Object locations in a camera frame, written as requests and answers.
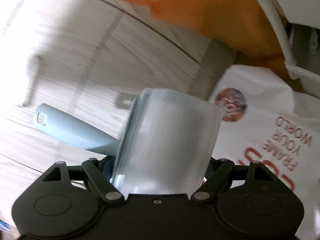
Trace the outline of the light blue plastic scoop cup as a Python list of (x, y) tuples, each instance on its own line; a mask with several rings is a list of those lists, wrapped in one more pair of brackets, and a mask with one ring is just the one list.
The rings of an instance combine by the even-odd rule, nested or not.
[(115, 158), (110, 182), (124, 195), (196, 191), (214, 149), (223, 112), (170, 89), (145, 89), (132, 102), (120, 139), (41, 104), (35, 126), (71, 146)]

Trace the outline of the orange fabric tote bag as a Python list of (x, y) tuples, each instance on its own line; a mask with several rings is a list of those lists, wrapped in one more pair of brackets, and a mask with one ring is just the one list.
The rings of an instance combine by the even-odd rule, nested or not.
[(149, 8), (158, 20), (223, 41), (240, 53), (240, 63), (289, 79), (276, 33), (257, 0), (122, 1)]

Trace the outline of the white metal rack frame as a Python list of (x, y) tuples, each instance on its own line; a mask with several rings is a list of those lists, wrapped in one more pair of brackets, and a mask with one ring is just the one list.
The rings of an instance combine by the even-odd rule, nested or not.
[(281, 64), (271, 69), (292, 88), (319, 97), (319, 0), (256, 0), (281, 48)]

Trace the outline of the white printed plastic bag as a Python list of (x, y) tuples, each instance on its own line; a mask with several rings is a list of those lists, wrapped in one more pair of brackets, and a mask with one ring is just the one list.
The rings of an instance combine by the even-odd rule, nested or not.
[(319, 239), (319, 100), (271, 70), (233, 65), (210, 97), (224, 117), (215, 159), (268, 167), (303, 203), (300, 239)]

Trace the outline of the right cabinet door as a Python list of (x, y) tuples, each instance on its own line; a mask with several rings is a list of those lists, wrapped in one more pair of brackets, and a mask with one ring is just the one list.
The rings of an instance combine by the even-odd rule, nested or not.
[(53, 45), (70, 36), (79, 44), (97, 48), (114, 41), (112, 53), (120, 61), (134, 57), (149, 61), (200, 63), (210, 39), (154, 18), (149, 8), (119, 0), (37, 0), (48, 18)]

